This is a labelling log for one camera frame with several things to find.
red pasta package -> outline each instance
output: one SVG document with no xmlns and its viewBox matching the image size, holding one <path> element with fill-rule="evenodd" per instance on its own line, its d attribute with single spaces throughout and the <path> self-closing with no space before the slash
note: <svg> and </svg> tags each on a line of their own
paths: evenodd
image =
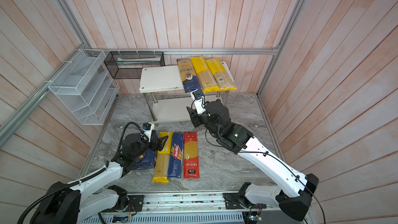
<svg viewBox="0 0 398 224">
<path fill-rule="evenodd" d="M 199 178 L 196 132 L 184 132 L 184 178 Z"/>
</svg>

barilla logo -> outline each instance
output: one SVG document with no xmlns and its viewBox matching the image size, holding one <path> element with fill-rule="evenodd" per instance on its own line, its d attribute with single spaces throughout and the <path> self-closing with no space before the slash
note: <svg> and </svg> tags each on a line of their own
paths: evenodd
<svg viewBox="0 0 398 224">
<path fill-rule="evenodd" d="M 173 157 L 182 160 L 181 149 L 178 145 L 173 147 Z"/>
</svg>

black mesh basket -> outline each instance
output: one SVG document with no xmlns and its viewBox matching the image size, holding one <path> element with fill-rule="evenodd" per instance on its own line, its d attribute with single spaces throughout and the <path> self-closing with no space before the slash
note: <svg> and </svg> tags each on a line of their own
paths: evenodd
<svg viewBox="0 0 398 224">
<path fill-rule="evenodd" d="M 144 67 L 164 66 L 163 52 L 111 51 L 104 61 L 114 79 L 140 79 Z"/>
</svg>

blue pasta box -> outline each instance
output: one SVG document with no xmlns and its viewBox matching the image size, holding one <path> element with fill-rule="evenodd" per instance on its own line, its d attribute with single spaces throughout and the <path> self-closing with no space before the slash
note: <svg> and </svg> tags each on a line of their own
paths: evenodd
<svg viewBox="0 0 398 224">
<path fill-rule="evenodd" d="M 136 165 L 133 169 L 152 169 L 155 167 L 155 158 L 156 158 L 157 152 L 154 152 L 152 150 L 148 150 L 144 154 L 142 154 L 142 157 L 139 157 L 135 160 Z"/>
<path fill-rule="evenodd" d="M 172 148 L 170 150 L 170 163 L 167 177 L 181 177 L 182 154 L 184 147 L 184 133 L 173 132 Z"/>
</svg>

yellow pasta package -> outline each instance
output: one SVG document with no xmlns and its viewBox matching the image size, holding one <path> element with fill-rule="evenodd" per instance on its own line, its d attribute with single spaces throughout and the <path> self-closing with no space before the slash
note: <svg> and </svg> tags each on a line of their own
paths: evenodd
<svg viewBox="0 0 398 224">
<path fill-rule="evenodd" d="M 232 78 L 225 70 L 224 66 L 220 62 L 220 59 L 211 58 L 206 60 L 206 63 L 222 91 L 236 90 L 234 81 L 232 81 Z"/>
<path fill-rule="evenodd" d="M 203 56 L 191 57 L 193 68 L 195 69 L 196 76 L 199 79 L 204 93 L 220 91 L 220 87 L 214 80 L 213 74 L 207 66 L 206 60 Z"/>
<path fill-rule="evenodd" d="M 167 172 L 169 170 L 170 161 L 170 148 L 172 144 L 173 132 L 160 132 L 159 137 L 169 136 L 166 143 L 164 144 L 163 150 L 158 152 L 156 159 L 155 172 L 153 173 L 152 182 L 157 183 L 168 183 Z"/>
</svg>

